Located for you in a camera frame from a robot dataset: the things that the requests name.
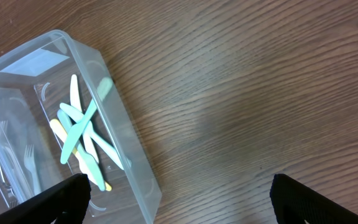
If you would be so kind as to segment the mint green plastic knife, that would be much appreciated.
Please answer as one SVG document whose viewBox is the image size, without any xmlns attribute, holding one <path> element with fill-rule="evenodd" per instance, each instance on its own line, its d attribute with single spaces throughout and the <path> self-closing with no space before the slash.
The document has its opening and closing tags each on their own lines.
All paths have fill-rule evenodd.
<svg viewBox="0 0 358 224">
<path fill-rule="evenodd" d="M 72 107 L 71 105 L 68 105 L 66 103 L 60 104 L 60 109 L 65 112 L 69 117 L 75 119 L 78 118 L 76 121 L 76 124 L 74 124 L 68 134 L 66 141 L 63 145 L 62 154 L 60 156 L 60 162 L 62 164 L 67 163 L 68 158 L 73 150 L 73 148 L 76 146 L 79 138 L 83 134 L 83 131 L 86 129 L 87 124 L 91 120 L 92 116 L 97 110 L 97 106 L 94 100 L 91 100 L 89 103 L 89 106 L 87 110 L 85 111 L 85 114 L 80 112 L 78 109 Z"/>
</svg>

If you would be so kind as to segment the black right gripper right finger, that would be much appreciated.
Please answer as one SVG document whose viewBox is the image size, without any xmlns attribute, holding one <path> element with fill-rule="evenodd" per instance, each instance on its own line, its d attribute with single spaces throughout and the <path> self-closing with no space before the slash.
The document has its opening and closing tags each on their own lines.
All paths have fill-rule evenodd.
<svg viewBox="0 0 358 224">
<path fill-rule="evenodd" d="M 285 174 L 273 177 L 270 199 L 278 224 L 358 224 L 358 215 Z"/>
</svg>

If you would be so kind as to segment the white plastic knife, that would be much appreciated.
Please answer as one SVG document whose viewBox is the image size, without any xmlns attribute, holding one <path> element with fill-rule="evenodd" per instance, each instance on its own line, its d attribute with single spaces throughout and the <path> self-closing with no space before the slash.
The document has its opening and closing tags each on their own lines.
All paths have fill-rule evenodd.
<svg viewBox="0 0 358 224">
<path fill-rule="evenodd" d="M 78 89 L 78 77 L 75 74 L 71 76 L 70 81 L 70 104 L 72 105 L 72 107 L 82 112 L 80 92 Z M 85 145 L 86 152 L 90 153 L 94 157 L 96 162 L 99 162 L 96 149 L 89 134 L 83 133 L 83 142 Z"/>
</svg>

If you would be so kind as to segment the yellow plastic knife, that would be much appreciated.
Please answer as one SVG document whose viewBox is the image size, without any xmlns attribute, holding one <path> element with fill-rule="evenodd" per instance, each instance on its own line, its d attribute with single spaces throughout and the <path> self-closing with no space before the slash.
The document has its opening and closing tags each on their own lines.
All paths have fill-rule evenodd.
<svg viewBox="0 0 358 224">
<path fill-rule="evenodd" d="M 59 119 L 52 119 L 50 122 L 52 131 L 65 143 L 67 131 L 61 124 Z M 96 168 L 93 164 L 97 164 L 93 156 L 87 153 L 80 142 L 76 144 L 71 152 L 79 163 L 81 173 L 86 174 L 89 180 L 97 185 L 100 191 L 111 191 L 112 187 L 103 179 L 100 168 Z"/>
</svg>

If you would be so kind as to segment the white rounded plastic fork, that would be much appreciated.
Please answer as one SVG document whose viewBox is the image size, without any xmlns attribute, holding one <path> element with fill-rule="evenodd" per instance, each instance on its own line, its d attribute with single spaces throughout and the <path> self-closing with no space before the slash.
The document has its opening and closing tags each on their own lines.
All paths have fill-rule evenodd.
<svg viewBox="0 0 358 224">
<path fill-rule="evenodd" d="M 35 153 L 34 145 L 26 145 L 24 152 L 24 165 L 25 168 L 31 173 L 32 183 L 34 188 L 34 195 L 41 193 L 41 187 L 39 182 L 39 177 L 37 173 L 37 168 L 35 164 Z"/>
</svg>

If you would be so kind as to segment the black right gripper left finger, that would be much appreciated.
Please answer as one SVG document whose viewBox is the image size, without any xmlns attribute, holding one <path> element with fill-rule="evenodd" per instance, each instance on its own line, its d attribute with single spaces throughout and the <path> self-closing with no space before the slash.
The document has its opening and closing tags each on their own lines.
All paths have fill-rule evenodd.
<svg viewBox="0 0 358 224">
<path fill-rule="evenodd" d="M 75 174 L 0 214 L 0 224 L 82 224 L 91 199 L 86 174 Z"/>
</svg>

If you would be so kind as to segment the light blue plastic knife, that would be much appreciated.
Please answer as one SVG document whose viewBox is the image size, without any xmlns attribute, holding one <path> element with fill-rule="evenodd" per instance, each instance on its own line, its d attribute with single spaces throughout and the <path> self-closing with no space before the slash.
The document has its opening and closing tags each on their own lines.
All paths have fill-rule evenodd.
<svg viewBox="0 0 358 224">
<path fill-rule="evenodd" d="M 60 103 L 60 108 L 76 123 L 80 122 L 84 116 L 80 110 L 66 103 Z M 88 122 L 83 132 L 83 137 L 86 152 L 95 157 L 96 162 L 99 162 L 99 158 L 92 141 L 94 141 L 121 170 L 124 169 L 116 149 L 94 130 L 92 121 Z"/>
</svg>

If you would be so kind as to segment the pale grey-blue plastic knife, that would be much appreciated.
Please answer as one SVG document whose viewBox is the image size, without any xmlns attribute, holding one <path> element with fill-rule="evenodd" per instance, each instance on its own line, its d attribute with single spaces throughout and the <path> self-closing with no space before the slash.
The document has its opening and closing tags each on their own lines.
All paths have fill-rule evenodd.
<svg viewBox="0 0 358 224">
<path fill-rule="evenodd" d="M 73 134 L 73 123 L 71 122 L 70 117 L 61 109 L 57 111 L 57 116 L 61 125 L 63 126 L 63 129 L 66 131 L 66 139 L 64 141 L 62 152 L 73 152 L 74 149 L 76 149 L 76 154 L 83 161 L 82 164 L 86 167 L 87 170 L 87 172 L 84 172 L 84 174 L 87 174 L 89 179 L 94 181 L 94 183 L 99 187 L 100 191 L 107 190 L 106 182 L 103 178 L 98 163 L 90 153 L 85 151 L 84 147 L 80 143 L 79 138 L 81 137 L 81 134 L 76 136 Z"/>
</svg>

